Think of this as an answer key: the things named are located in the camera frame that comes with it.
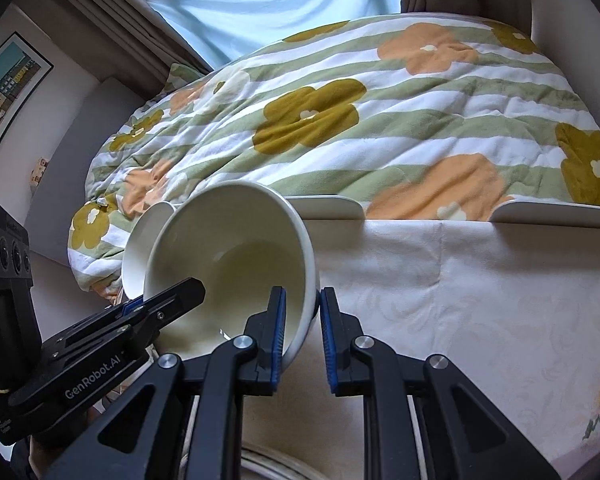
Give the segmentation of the person left hand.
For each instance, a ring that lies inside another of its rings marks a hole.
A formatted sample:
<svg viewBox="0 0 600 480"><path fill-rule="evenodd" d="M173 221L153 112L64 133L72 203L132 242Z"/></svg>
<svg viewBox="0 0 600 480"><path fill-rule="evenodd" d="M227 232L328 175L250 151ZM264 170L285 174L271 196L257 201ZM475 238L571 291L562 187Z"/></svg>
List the person left hand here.
<svg viewBox="0 0 600 480"><path fill-rule="evenodd" d="M29 438L29 465L35 477L41 479L52 461L34 437Z"/></svg>

